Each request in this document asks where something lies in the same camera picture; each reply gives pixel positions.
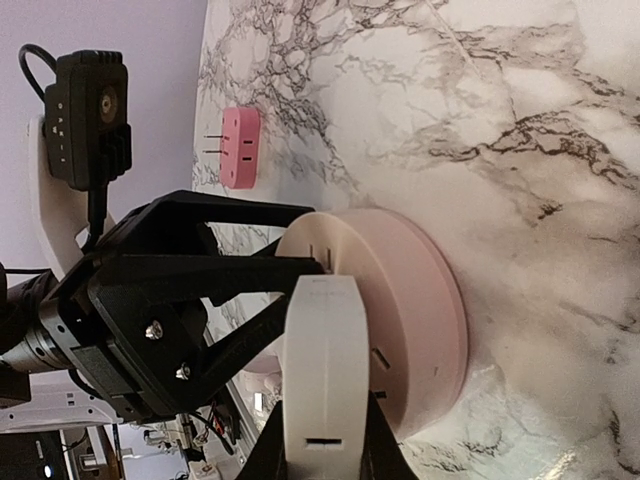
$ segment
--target wire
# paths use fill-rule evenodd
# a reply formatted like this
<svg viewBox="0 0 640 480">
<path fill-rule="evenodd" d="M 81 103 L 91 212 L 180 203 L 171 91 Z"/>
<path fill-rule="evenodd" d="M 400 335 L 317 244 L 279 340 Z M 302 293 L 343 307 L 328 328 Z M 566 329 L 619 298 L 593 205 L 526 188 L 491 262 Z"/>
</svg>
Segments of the wire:
<svg viewBox="0 0 640 480">
<path fill-rule="evenodd" d="M 36 80 L 36 77 L 33 76 L 31 68 L 29 68 L 29 64 L 27 63 L 27 53 L 35 55 L 44 63 L 46 63 L 51 71 L 53 71 L 53 73 L 56 73 L 56 70 L 58 68 L 56 59 L 53 58 L 53 55 L 47 52 L 44 48 L 39 47 L 38 45 L 33 45 L 31 43 L 23 45 L 20 48 L 20 52 L 18 53 L 18 61 L 20 62 L 20 69 L 22 70 L 22 73 L 27 79 L 27 82 L 29 82 L 29 85 L 31 85 L 31 88 L 33 88 L 33 90 L 36 92 L 36 95 L 38 95 L 38 97 L 40 97 L 40 100 L 44 102 L 44 91 Z"/>
<path fill-rule="evenodd" d="M 66 453 L 69 452 L 71 450 L 73 450 L 74 448 L 76 448 L 79 445 L 82 445 L 82 443 L 84 443 L 84 441 L 89 437 L 89 432 L 87 432 L 85 430 L 84 435 L 82 435 L 82 438 L 76 442 L 73 442 L 71 445 L 67 446 L 67 445 L 63 445 L 63 447 L 65 448 L 62 453 Z"/>
<path fill-rule="evenodd" d="M 85 255 L 93 250 L 104 233 L 104 221 L 107 218 L 107 187 L 89 190 L 89 237 L 82 246 Z"/>
<path fill-rule="evenodd" d="M 7 268 L 4 271 L 7 275 L 42 275 L 49 273 L 48 268 Z"/>
<path fill-rule="evenodd" d="M 68 372 L 69 372 L 69 378 L 73 383 L 76 384 L 76 387 L 78 387 L 87 395 L 95 397 L 98 400 L 102 400 L 102 397 L 100 396 L 98 391 L 90 387 L 89 385 L 87 385 L 87 383 L 84 380 L 82 380 L 82 378 L 80 378 L 80 374 L 78 373 L 77 369 L 73 368 L 71 370 L 68 370 Z"/>
<path fill-rule="evenodd" d="M 193 412 L 193 413 L 189 413 L 189 415 L 191 417 L 195 418 L 196 420 L 200 420 L 207 427 L 209 427 L 209 430 L 211 430 L 215 434 L 215 436 L 218 437 L 218 440 L 220 440 L 220 442 L 222 443 L 222 446 L 224 447 L 226 452 L 229 455 L 234 455 L 235 452 L 233 451 L 233 448 L 231 447 L 231 445 L 229 445 L 229 442 L 227 442 L 227 440 L 220 434 L 220 432 L 218 431 L 218 429 L 216 429 L 216 427 L 213 425 L 213 423 L 211 423 L 209 420 L 204 418 L 199 413 Z"/>
</svg>

